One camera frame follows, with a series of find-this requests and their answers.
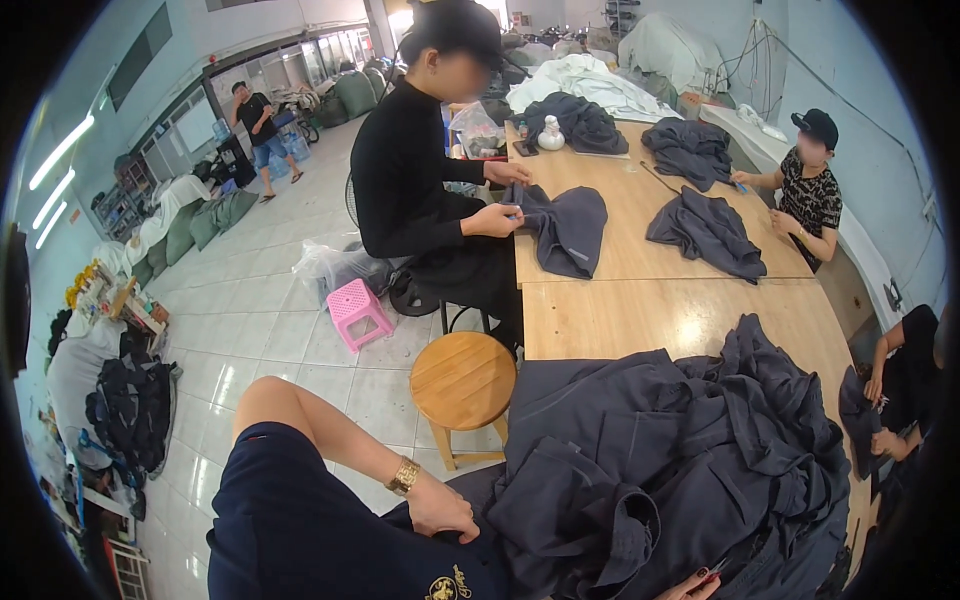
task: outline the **gold embroidered logo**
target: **gold embroidered logo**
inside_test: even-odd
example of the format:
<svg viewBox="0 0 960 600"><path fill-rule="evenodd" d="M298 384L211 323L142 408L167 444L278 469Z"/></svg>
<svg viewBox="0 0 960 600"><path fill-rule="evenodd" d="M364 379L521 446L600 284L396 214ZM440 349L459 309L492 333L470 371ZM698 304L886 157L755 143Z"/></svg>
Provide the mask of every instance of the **gold embroidered logo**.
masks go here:
<svg viewBox="0 0 960 600"><path fill-rule="evenodd" d="M453 566L453 577L438 577L430 585L430 593L423 596L423 600L457 600L470 598L473 592L467 587L467 578L456 564Z"/></svg>

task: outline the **hand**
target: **hand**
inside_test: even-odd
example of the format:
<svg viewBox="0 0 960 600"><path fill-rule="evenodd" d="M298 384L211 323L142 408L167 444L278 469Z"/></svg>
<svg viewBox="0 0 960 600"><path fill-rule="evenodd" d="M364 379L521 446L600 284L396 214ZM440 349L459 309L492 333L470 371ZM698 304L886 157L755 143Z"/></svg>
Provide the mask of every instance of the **hand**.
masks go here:
<svg viewBox="0 0 960 600"><path fill-rule="evenodd" d="M460 222L464 235L507 237L523 227L523 211L512 204L490 204Z"/></svg>
<svg viewBox="0 0 960 600"><path fill-rule="evenodd" d="M743 171L733 171L730 173L730 180L743 183L744 185L754 184L754 176L749 173L744 173Z"/></svg>
<svg viewBox="0 0 960 600"><path fill-rule="evenodd" d="M470 503L425 470L407 493L407 503L414 531L428 538L442 531L459 531L460 543L470 543L480 535Z"/></svg>
<svg viewBox="0 0 960 600"><path fill-rule="evenodd" d="M534 182L530 169L515 162L488 160L483 165L483 176L487 180L500 185L510 185L516 181L526 187Z"/></svg>
<svg viewBox="0 0 960 600"><path fill-rule="evenodd" d="M770 210L770 225L780 235L786 235L787 233L800 235L800 222L782 210Z"/></svg>
<svg viewBox="0 0 960 600"><path fill-rule="evenodd" d="M687 600L688 598L692 600L707 600L707 598L710 598L710 596L720 588L719 577L708 584L704 584L707 578L707 572L706 567L700 569L693 575L687 577L683 583L657 596L656 600Z"/></svg>

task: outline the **denim shorts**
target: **denim shorts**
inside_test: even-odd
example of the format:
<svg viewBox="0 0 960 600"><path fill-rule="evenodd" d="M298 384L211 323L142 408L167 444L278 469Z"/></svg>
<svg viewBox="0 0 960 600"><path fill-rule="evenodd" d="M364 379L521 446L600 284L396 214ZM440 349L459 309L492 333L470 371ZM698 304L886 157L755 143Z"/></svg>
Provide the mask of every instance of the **denim shorts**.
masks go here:
<svg viewBox="0 0 960 600"><path fill-rule="evenodd" d="M262 169L269 165L270 154L275 154L280 158L287 157L287 149L283 147L279 135L274 135L259 146L253 146L253 166Z"/></svg>

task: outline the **gold watch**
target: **gold watch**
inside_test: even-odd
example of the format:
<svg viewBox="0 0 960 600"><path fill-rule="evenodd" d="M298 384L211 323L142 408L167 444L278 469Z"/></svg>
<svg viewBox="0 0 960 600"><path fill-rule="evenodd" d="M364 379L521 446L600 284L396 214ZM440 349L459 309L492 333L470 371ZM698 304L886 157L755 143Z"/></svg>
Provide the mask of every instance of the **gold watch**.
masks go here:
<svg viewBox="0 0 960 600"><path fill-rule="evenodd" d="M420 474L420 465L405 456L401 458L403 462L400 463L400 468L396 471L396 475L394 475L390 483L384 487L398 496L405 496L410 491L410 488L413 488L414 484L417 483L417 475Z"/></svg>

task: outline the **wooden stool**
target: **wooden stool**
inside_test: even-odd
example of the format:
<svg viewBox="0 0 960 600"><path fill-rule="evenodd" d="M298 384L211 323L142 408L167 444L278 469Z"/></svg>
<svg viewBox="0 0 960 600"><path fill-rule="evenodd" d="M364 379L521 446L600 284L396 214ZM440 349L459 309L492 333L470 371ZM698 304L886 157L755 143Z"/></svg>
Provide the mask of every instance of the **wooden stool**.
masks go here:
<svg viewBox="0 0 960 600"><path fill-rule="evenodd" d="M447 470L458 463L503 460L503 452L455 456L450 431L472 431L493 423L507 442L507 420L516 383L516 363L510 352L489 335L457 331L423 349L410 373L410 393L417 409L430 421Z"/></svg>

